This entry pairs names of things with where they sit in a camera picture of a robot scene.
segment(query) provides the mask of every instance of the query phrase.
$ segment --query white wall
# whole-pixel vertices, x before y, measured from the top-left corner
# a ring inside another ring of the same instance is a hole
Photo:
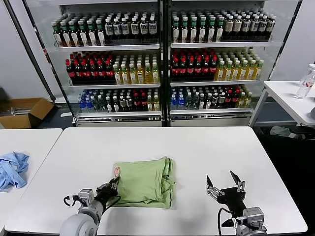
[[[315,61],[315,1],[303,0],[271,80],[300,80]]]
[[[45,97],[49,94],[41,82],[24,45],[0,1],[0,87],[9,98]]]

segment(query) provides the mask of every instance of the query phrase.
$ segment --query table leg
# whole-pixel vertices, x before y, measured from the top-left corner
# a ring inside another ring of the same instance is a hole
[[[255,123],[257,121],[258,115],[259,115],[259,113],[260,113],[260,111],[261,111],[261,109],[262,109],[262,107],[263,107],[263,105],[264,105],[264,103],[265,103],[265,101],[267,99],[267,96],[268,96],[267,89],[264,88],[264,90],[262,91],[262,94],[261,94],[261,96],[260,96],[260,98],[258,100],[258,103],[256,105],[256,108],[254,110],[254,113],[253,113],[253,115],[252,115],[252,117],[250,119],[250,122],[248,124],[249,127],[251,127],[251,128],[254,127],[254,125],[255,125]]]

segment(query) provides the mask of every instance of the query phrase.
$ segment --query black cable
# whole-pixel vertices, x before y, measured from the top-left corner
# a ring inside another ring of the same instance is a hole
[[[225,209],[223,207],[220,208],[220,210],[218,212],[218,232],[219,232],[219,236],[222,236],[222,233],[221,233],[221,221],[220,221],[220,216],[221,216],[222,210],[224,210],[225,212],[230,213],[230,214],[233,213],[233,212],[231,212],[231,211],[229,211],[229,210],[227,210],[227,209]]]

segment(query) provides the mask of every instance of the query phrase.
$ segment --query shelf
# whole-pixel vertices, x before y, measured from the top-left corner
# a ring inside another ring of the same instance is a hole
[[[171,116],[193,116],[193,115],[210,115],[210,114],[235,114],[250,113],[252,108],[223,108],[223,109],[202,109],[202,110],[175,110],[170,111]]]
[[[108,46],[56,48],[57,51],[62,51],[62,52],[126,51],[126,50],[156,50],[156,49],[159,49],[159,44],[108,45]]]
[[[259,83],[261,80],[232,80],[232,81],[202,81],[202,82],[173,82],[171,87],[207,86],[207,85],[244,85]]]
[[[91,1],[89,0],[38,0],[34,2],[39,2],[41,5],[78,5],[78,4],[95,4],[95,3],[128,3],[128,2],[157,2],[157,1],[158,0],[91,0]]]
[[[282,42],[171,43],[171,48],[230,48],[281,46]]]
[[[136,88],[159,88],[158,84],[137,84],[137,85],[70,85],[69,88],[82,89],[136,89]]]

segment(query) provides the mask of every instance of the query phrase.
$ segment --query small white table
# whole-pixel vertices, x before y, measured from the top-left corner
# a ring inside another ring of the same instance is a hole
[[[20,189],[11,185],[0,192],[0,235],[4,233],[5,222],[62,131],[62,129],[0,129],[0,155],[15,151],[30,156],[28,170],[22,174],[28,184]]]
[[[311,118],[310,112],[315,107],[315,89],[311,89],[304,99],[295,97],[299,89],[299,81],[265,81],[265,88],[250,120],[250,127],[257,121],[258,115],[268,95],[298,123],[298,125],[315,126],[315,119]]]

